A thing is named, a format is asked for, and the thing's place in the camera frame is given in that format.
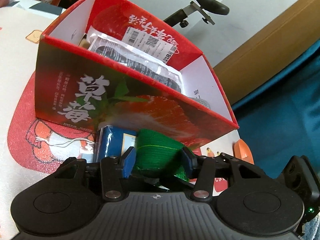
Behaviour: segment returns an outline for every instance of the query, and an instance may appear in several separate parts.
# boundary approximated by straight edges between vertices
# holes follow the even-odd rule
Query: qr code
[[[175,52],[177,50],[177,47],[176,46],[172,46],[171,49],[173,52]]]
[[[128,40],[128,45],[131,45],[131,46],[134,45],[134,42],[136,41],[136,39],[138,37],[138,34],[139,34],[139,32],[137,32],[137,31],[133,31],[132,32],[132,34],[131,34],[131,36],[130,36],[130,38]]]
[[[157,38],[150,36],[146,42],[146,45],[154,48],[157,45],[158,41],[159,40]]]

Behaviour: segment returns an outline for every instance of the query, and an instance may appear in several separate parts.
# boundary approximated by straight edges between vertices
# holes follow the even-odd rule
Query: plastic bag
[[[116,38],[93,31],[91,27],[87,41],[91,42],[89,50],[130,67],[158,82],[185,94],[181,73],[167,66],[162,61],[136,49]]]

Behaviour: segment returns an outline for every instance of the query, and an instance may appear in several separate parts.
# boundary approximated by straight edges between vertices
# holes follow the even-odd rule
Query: blue package
[[[134,146],[137,132],[115,126],[105,126],[100,129],[94,152],[94,161],[99,162],[104,157],[121,156],[130,146]]]

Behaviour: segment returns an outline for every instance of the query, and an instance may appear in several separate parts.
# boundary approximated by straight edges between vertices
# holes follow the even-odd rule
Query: barcode label
[[[133,46],[134,42],[136,41],[137,37],[138,37],[139,32],[137,31],[133,31],[127,44]]]
[[[154,38],[154,37],[150,36],[150,37],[148,38],[147,42],[146,42],[146,45],[155,48],[156,45],[157,45],[157,43],[158,43],[158,41],[159,41],[159,40],[158,40],[157,38]]]
[[[175,52],[175,50],[172,51],[172,50],[170,49],[170,51],[164,56],[164,58],[163,58],[162,61],[163,61],[164,63],[167,63],[168,60],[171,58],[171,56],[174,54],[174,52]]]
[[[175,45],[167,43],[151,34],[128,27],[122,41],[167,63],[177,50]]]

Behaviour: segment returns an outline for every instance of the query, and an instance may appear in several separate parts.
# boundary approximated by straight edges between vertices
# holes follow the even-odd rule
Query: circular pad
[[[48,192],[37,197],[33,204],[40,212],[54,214],[68,208],[71,198],[60,192]]]
[[[218,196],[217,212],[237,231],[274,236],[297,227],[304,205],[295,192],[273,179],[243,179]]]

